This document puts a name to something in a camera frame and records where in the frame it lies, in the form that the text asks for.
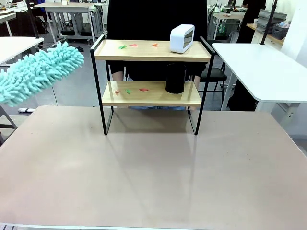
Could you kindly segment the teal microfiber duster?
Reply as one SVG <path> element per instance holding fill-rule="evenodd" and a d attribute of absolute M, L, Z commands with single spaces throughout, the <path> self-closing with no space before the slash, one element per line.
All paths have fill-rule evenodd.
<path fill-rule="evenodd" d="M 0 103 L 18 106 L 69 76 L 83 63 L 83 54 L 67 42 L 26 55 L 7 70 L 0 69 Z"/>

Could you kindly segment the black cylindrical container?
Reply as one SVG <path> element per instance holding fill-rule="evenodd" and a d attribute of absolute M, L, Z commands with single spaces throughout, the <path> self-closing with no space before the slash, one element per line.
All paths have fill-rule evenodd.
<path fill-rule="evenodd" d="M 168 93 L 180 94 L 184 91 L 186 81 L 186 66 L 172 63 L 166 68 L 165 90 Z"/>

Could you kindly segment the black folding chair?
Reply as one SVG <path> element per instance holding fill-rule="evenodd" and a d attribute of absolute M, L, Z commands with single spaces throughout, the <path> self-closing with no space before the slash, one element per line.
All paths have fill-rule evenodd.
<path fill-rule="evenodd" d="M 225 67 L 221 66 L 221 68 L 212 68 L 211 75 L 209 78 L 209 82 L 215 82 L 215 88 L 214 90 L 208 90 L 208 92 L 221 92 L 222 93 L 222 100 L 221 103 L 224 102 L 224 87 L 225 87 L 225 81 L 227 80 L 227 76 L 225 74 Z M 221 90 L 217 90 L 217 85 L 219 82 L 222 82 Z"/>

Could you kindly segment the white rounded digital clock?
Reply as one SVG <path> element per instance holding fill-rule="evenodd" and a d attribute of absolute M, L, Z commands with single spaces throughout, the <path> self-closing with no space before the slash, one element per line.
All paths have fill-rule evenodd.
<path fill-rule="evenodd" d="M 174 28 L 170 34 L 170 51 L 179 54 L 185 53 L 192 46 L 194 32 L 195 26 L 192 24 L 181 24 Z"/>

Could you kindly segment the black bag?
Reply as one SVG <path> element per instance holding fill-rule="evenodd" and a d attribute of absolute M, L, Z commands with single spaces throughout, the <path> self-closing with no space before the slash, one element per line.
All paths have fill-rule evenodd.
<path fill-rule="evenodd" d="M 229 98 L 227 106 L 230 111 L 247 111 L 254 112 L 258 101 L 248 92 L 245 86 L 236 81 L 233 95 Z"/>

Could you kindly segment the person in black shirt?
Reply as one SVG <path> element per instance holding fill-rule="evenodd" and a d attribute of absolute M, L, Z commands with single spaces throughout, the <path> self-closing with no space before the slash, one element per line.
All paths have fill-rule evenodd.
<path fill-rule="evenodd" d="M 207 37 L 207 0 L 109 0 L 107 38 L 168 41 L 172 29 L 195 26 L 194 40 Z M 110 61 L 111 74 L 123 71 L 130 81 L 165 81 L 169 63 Z"/>

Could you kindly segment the large white side table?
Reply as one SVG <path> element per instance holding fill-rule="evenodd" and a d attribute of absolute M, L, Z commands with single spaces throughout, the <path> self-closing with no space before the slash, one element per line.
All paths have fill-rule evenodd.
<path fill-rule="evenodd" d="M 214 43 L 214 50 L 236 79 L 258 101 L 256 111 L 271 113 L 275 104 L 286 111 L 282 127 L 290 123 L 300 104 L 307 103 L 307 68 L 277 49 L 260 44 Z"/>

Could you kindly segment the background person in black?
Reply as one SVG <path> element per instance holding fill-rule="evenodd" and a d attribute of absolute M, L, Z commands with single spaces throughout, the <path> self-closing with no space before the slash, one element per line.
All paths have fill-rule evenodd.
<path fill-rule="evenodd" d="M 254 23 L 260 10 L 266 8 L 266 0 L 243 0 L 242 6 L 247 8 L 247 11 L 239 30 L 237 43 L 249 44 L 253 39 L 254 30 L 249 28 L 247 24 Z"/>

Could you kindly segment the black clamp pole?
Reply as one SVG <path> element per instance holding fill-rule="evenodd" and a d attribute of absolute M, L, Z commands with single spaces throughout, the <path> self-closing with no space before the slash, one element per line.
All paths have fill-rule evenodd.
<path fill-rule="evenodd" d="M 38 35 L 38 30 L 35 24 L 35 19 L 33 17 L 32 11 L 31 11 L 31 6 L 30 6 L 30 1 L 29 0 L 25 0 L 25 3 L 27 5 L 27 12 L 29 14 L 30 17 L 30 21 L 31 21 L 31 26 L 33 28 L 34 34 L 35 34 L 35 38 L 38 39 L 39 35 Z"/>
<path fill-rule="evenodd" d="M 268 20 L 265 32 L 263 34 L 262 40 L 260 42 L 260 45 L 264 45 L 266 36 L 268 35 L 269 27 L 270 27 L 270 25 L 272 23 L 272 19 L 273 19 L 273 16 L 274 16 L 274 13 L 275 13 L 275 10 L 276 10 L 276 7 L 277 7 L 277 2 L 278 2 L 278 0 L 274 0 L 274 2 L 273 2 L 272 10 L 271 10 L 271 13 L 270 13 L 270 17 L 269 17 L 269 20 Z"/>

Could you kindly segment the dark grey plastic crate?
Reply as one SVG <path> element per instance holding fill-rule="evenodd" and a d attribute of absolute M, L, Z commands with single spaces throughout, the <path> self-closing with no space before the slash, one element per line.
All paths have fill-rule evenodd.
<path fill-rule="evenodd" d="M 272 37 L 282 40 L 286 37 L 288 28 L 283 28 L 279 24 L 275 24 L 272 28 Z"/>

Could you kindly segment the small white side table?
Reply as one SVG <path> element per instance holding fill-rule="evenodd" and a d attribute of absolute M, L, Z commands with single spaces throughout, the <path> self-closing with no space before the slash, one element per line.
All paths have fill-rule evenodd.
<path fill-rule="evenodd" d="M 35 37 L 9 36 L 0 37 L 0 66 L 22 52 L 33 48 L 44 39 Z"/>

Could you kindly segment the two-tier wooden shelf black frame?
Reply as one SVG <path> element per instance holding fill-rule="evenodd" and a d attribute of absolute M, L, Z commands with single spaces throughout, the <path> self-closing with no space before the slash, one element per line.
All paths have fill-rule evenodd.
<path fill-rule="evenodd" d="M 168 41 L 157 41 L 158 47 L 151 46 L 153 41 L 137 41 L 138 47 L 131 47 L 131 40 L 105 39 L 101 35 L 90 48 L 94 79 L 98 95 L 103 132 L 108 134 L 111 118 L 105 120 L 104 106 L 185 106 L 200 109 L 197 122 L 191 123 L 193 133 L 198 134 L 206 96 L 199 96 L 193 82 L 187 82 L 182 96 L 171 95 L 165 91 L 165 83 L 160 81 L 114 81 L 107 77 L 104 93 L 100 91 L 96 62 L 109 61 L 162 61 L 162 62 L 204 62 L 212 69 L 215 50 L 201 37 L 200 41 L 192 42 L 192 46 L 183 54 L 171 52 Z"/>

